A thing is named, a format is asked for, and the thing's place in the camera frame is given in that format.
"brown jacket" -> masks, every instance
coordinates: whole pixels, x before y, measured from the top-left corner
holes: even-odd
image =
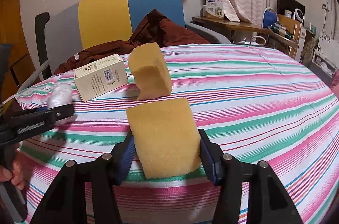
[[[157,42],[160,47],[191,43],[209,44],[203,37],[175,24],[154,9],[142,19],[128,41],[112,41],[85,49],[78,53],[78,60],[75,60],[74,56],[70,57],[67,62],[59,65],[54,74],[64,73],[112,54],[131,53],[137,46],[148,42]]]

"striped fabric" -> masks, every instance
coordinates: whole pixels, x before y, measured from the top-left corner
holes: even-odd
[[[241,161],[266,160],[292,197],[304,223],[319,223],[339,177],[339,102],[306,67],[267,48],[240,45],[185,45],[162,48],[171,78],[170,97],[186,97],[198,128]],[[122,56],[130,84],[82,103],[73,71],[24,90],[24,108],[46,105],[51,88],[73,88],[75,115],[66,125],[24,142],[29,223],[43,194],[63,164],[92,161],[124,140],[125,109],[138,89]],[[126,182],[115,187],[124,223],[210,223],[219,188],[203,168],[184,176],[146,180],[138,158]],[[94,223],[90,184],[86,198]],[[240,223],[247,216],[248,184],[243,185]]]

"metal screw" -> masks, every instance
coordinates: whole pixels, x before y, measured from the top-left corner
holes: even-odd
[[[266,161],[260,161],[260,162],[259,162],[259,165],[260,165],[260,167],[262,167],[262,168],[267,168],[267,167],[268,167],[268,164],[267,164]]]
[[[229,161],[233,158],[232,155],[230,155],[229,153],[225,153],[222,157],[223,157],[223,159],[225,159],[227,161]]]
[[[75,165],[75,161],[74,160],[69,160],[69,161],[66,162],[66,166],[67,167],[72,167],[74,165]]]
[[[105,154],[102,155],[102,158],[103,158],[104,160],[109,160],[109,159],[112,158],[112,154],[110,154],[110,153],[105,153]]]

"sponge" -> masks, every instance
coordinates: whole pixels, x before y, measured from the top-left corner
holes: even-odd
[[[128,57],[128,67],[140,89],[137,100],[169,96],[172,81],[164,56],[156,42],[136,47]]]
[[[200,135],[186,98],[140,104],[126,114],[146,178],[184,175],[200,166]]]

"power outlet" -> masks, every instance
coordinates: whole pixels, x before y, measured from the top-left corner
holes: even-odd
[[[326,6],[325,3],[322,4],[322,8],[323,8],[324,10],[326,10],[327,12],[329,12],[329,8]]]

